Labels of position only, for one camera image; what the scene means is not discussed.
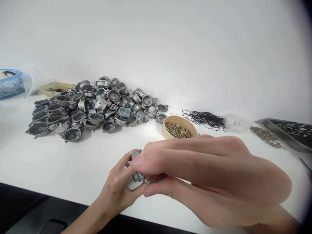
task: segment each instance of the white wall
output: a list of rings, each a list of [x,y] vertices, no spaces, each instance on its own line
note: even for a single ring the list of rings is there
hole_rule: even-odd
[[[1,0],[0,67],[106,75],[163,104],[312,123],[311,37],[287,0]]]

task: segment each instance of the forearm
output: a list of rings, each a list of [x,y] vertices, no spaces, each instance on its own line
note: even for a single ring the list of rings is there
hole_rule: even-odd
[[[96,234],[102,230],[111,220],[107,213],[101,210],[98,201],[95,200],[82,215],[79,216],[61,234]]]
[[[299,222],[283,207],[277,206],[258,224],[244,227],[249,234],[294,234],[299,229]]]

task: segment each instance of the white workbench surface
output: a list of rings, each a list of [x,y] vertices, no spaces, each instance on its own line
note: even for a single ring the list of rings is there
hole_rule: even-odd
[[[24,97],[25,93],[0,100],[0,182],[5,184],[90,205],[99,195],[110,169],[126,152],[133,148],[143,149],[151,141],[163,140],[162,125],[155,120],[136,127],[117,127],[113,134],[105,134],[101,129],[84,130],[77,143],[65,143],[54,132],[33,139],[25,131],[31,122],[33,103],[45,97]],[[181,114],[181,111],[171,108],[166,114],[170,113]],[[231,134],[200,129],[204,129],[200,133],[216,137],[238,136],[252,154],[283,169],[293,187],[282,206],[302,220],[311,184],[296,153],[270,148],[249,131]],[[122,214],[194,233],[244,233],[239,227],[209,228],[188,208],[163,195],[141,196]]]

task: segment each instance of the blue plastic basket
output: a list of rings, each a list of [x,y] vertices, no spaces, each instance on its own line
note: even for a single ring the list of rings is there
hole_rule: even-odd
[[[0,71],[15,73],[12,77],[0,80],[0,99],[9,98],[25,91],[21,71],[14,69],[0,69]]]

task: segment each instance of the wooden bowl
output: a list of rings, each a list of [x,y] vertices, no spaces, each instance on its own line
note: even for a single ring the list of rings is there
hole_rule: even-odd
[[[167,122],[171,122],[171,123],[177,124],[177,125],[185,128],[186,130],[188,130],[191,133],[192,137],[198,135],[197,129],[195,128],[195,126],[190,121],[188,121],[186,118],[180,117],[177,115],[171,115],[171,116],[168,116],[167,118],[165,118],[165,120],[163,121],[162,134],[166,140],[174,138],[172,135],[170,135],[170,133],[167,131],[167,129],[165,127],[165,123],[167,123]]]

